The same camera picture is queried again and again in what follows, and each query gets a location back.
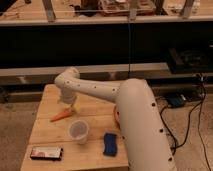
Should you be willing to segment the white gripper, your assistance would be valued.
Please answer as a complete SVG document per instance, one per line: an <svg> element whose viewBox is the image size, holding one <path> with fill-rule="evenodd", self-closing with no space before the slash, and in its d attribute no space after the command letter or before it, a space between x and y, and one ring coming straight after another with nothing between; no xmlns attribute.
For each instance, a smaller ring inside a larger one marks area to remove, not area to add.
<svg viewBox="0 0 213 171"><path fill-rule="evenodd" d="M60 90L60 100L63 103L71 104L70 111L71 113L76 112L75 101L77 99L76 92L69 89L61 89Z"/></svg>

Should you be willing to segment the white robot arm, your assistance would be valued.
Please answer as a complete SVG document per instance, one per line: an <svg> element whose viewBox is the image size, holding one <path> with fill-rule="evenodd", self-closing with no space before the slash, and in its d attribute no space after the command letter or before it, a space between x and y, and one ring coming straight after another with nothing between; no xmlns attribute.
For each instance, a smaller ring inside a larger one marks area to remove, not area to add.
<svg viewBox="0 0 213 171"><path fill-rule="evenodd" d="M69 67L54 83L64 103L73 104L79 92L116 105L129 171L177 171L153 91L145 79L84 80L76 68Z"/></svg>

